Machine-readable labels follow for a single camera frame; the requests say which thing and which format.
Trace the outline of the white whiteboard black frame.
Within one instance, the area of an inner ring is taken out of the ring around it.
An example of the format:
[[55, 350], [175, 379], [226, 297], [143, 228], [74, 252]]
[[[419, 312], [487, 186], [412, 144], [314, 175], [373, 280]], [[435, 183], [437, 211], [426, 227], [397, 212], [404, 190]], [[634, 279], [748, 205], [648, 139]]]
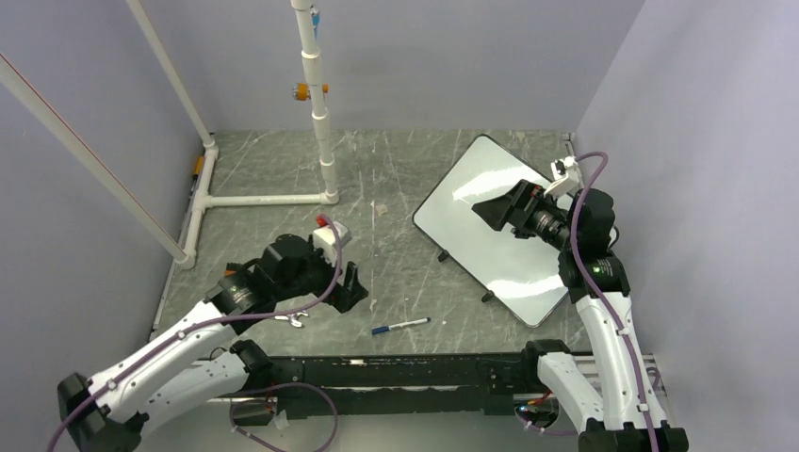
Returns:
[[538, 238], [514, 238], [509, 226], [491, 229], [472, 207], [521, 180], [548, 187], [551, 178], [550, 169], [538, 171], [492, 137], [479, 135], [412, 215], [424, 235], [531, 328], [567, 297], [558, 252]]

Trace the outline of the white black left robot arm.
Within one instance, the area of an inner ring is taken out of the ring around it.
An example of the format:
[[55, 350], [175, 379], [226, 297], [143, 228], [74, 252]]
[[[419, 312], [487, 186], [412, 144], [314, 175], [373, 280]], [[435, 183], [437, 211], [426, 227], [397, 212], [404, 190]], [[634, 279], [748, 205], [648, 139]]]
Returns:
[[308, 237], [282, 234], [262, 255], [231, 263], [224, 276], [169, 329], [90, 377], [73, 373], [57, 386], [61, 423], [81, 451], [133, 451], [173, 417], [226, 395], [256, 396], [274, 382], [273, 363], [247, 329], [278, 316], [278, 303], [312, 295], [346, 313], [368, 295], [342, 249], [351, 232], [335, 221]]

